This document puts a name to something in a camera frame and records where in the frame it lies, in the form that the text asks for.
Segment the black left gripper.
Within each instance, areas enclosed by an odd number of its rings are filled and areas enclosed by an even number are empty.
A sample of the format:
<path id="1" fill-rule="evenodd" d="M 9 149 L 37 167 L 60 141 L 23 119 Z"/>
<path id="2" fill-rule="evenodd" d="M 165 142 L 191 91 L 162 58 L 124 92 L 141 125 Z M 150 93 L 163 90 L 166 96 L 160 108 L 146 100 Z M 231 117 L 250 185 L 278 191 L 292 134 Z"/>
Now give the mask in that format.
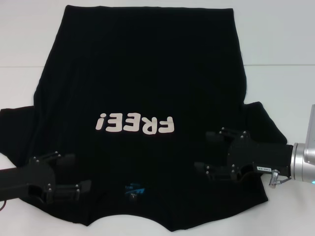
<path id="1" fill-rule="evenodd" d="M 54 166 L 67 167 L 75 163 L 75 154 L 60 154 L 58 151 L 34 156 L 23 167 L 0 170 L 0 202 L 32 197 L 45 204 L 55 201 L 78 201 L 82 194 L 89 193 L 92 181 L 78 184 L 57 184 Z"/>

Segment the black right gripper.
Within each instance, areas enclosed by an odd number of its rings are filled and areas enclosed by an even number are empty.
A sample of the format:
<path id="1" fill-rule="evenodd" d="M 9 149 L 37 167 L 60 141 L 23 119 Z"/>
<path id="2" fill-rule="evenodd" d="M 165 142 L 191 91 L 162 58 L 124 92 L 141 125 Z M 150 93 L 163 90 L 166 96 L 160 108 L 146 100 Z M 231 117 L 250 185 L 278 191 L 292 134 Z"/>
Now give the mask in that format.
<path id="1" fill-rule="evenodd" d="M 249 173 L 291 177 L 293 146 L 274 143 L 259 143 L 249 137 L 247 130 L 222 127 L 219 131 L 207 131 L 206 140 L 214 146 L 229 148 L 227 166 L 213 166 L 194 162 L 196 172 L 209 181 L 241 181 Z"/>

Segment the black t-shirt with FREE print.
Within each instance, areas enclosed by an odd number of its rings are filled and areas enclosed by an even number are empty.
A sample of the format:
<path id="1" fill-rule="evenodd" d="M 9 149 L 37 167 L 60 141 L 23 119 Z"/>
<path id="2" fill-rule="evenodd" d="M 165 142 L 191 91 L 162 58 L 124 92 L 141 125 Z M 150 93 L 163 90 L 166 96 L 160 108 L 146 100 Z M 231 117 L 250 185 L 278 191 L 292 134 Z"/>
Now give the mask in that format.
<path id="1" fill-rule="evenodd" d="M 57 184 L 92 182 L 78 201 L 24 202 L 90 225 L 134 215 L 170 231 L 267 202 L 260 174 L 210 181 L 195 162 L 226 165 L 228 143 L 207 132 L 287 140 L 247 81 L 232 9 L 67 6 L 33 105 L 0 110 L 0 153 L 17 167 L 75 154 Z"/>

